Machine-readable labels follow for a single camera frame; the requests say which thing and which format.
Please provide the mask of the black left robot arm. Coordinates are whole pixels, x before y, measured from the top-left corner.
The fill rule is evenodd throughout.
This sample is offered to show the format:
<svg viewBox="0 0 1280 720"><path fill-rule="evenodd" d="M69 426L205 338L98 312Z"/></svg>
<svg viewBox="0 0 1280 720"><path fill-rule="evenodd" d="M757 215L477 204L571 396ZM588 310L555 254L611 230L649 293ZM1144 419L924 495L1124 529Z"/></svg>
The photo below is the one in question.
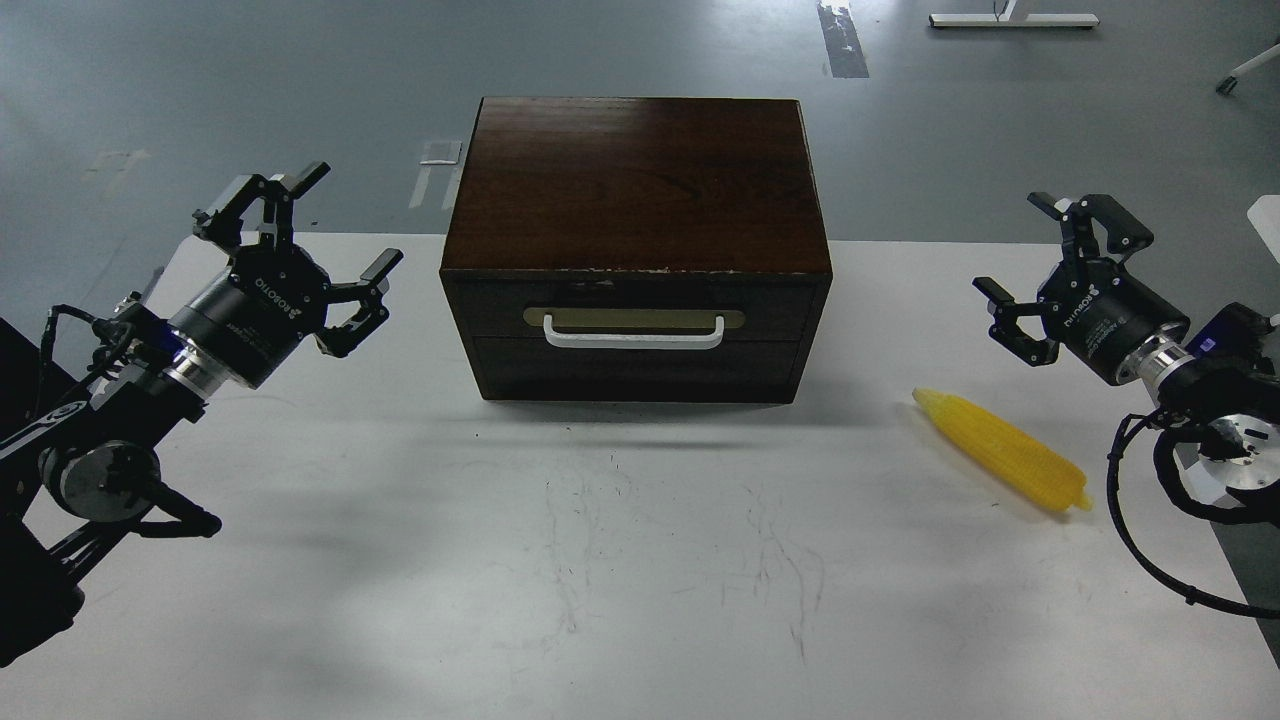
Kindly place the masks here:
<svg viewBox="0 0 1280 720"><path fill-rule="evenodd" d="M54 305L38 343L3 327L3 665L69 629L82 579L125 537L210 538L221 520L163 480L156 452L227 382L259 388L314 337L348 356L389 316L380 252L334 282L294 241L294 202L326 173L239 176L193 214L225 269L173 316L138 293L110 316Z"/></svg>

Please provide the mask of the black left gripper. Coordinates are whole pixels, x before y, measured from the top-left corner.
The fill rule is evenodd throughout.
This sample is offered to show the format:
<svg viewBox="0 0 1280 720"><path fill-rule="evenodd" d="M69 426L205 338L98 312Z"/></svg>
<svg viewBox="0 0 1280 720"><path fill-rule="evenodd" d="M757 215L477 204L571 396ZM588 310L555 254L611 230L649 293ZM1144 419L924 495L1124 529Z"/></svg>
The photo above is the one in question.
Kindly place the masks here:
<svg viewBox="0 0 1280 720"><path fill-rule="evenodd" d="M259 388L305 336L315 332L323 354L347 357L390 316L384 297L388 275L404 258L399 249L385 249L357 281L329 284L329 274L294 246L294 201L330 170L315 161L297 176L239 176L210 209L192 213L192 236L230 260L169 324L250 388ZM259 241L247 246L244 214L257 202ZM325 307L342 304L358 307L339 325L323 325Z"/></svg>

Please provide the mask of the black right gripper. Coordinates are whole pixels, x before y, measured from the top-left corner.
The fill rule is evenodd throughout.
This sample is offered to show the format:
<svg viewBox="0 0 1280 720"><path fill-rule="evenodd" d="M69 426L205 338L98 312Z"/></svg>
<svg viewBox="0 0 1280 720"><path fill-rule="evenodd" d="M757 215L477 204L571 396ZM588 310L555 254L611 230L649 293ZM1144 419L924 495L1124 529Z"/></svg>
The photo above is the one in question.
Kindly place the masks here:
<svg viewBox="0 0 1280 720"><path fill-rule="evenodd" d="M1110 386L1137 378L1134 352L1152 336L1184 340L1189 318L1167 300L1130 275L1110 258L1102 258L1094 227L1103 229L1106 249L1124 264L1148 249L1155 233L1114 196L1088 193L1056 199L1030 192L1027 201L1059 223L1062 258L1038 288L1038 300L1019 304L993 278L975 277L972 284L987 299L993 318L988 336L1029 366L1059 359L1060 343ZM1071 278L1070 263L1083 263ZM1034 340L1018 324L1024 316L1043 319L1046 337Z"/></svg>

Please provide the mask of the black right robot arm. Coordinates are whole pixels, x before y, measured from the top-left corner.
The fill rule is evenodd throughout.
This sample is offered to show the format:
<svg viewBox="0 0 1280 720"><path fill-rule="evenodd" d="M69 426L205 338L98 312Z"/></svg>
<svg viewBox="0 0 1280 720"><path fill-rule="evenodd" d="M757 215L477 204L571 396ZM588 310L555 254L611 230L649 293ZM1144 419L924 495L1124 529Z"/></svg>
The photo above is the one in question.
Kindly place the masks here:
<svg viewBox="0 0 1280 720"><path fill-rule="evenodd" d="M1033 192L1028 201L1059 224L1062 258L1028 304L989 277L974 279L993 318L989 337L1030 366L1068 348L1110 386L1140 380L1165 425L1153 462L1170 500L1221 524L1276 524L1277 379L1265 372L1260 346L1184 346L1189 318L1126 269L1153 233L1114 197ZM1175 464L1180 445L1198 448L1234 509L1187 493Z"/></svg>

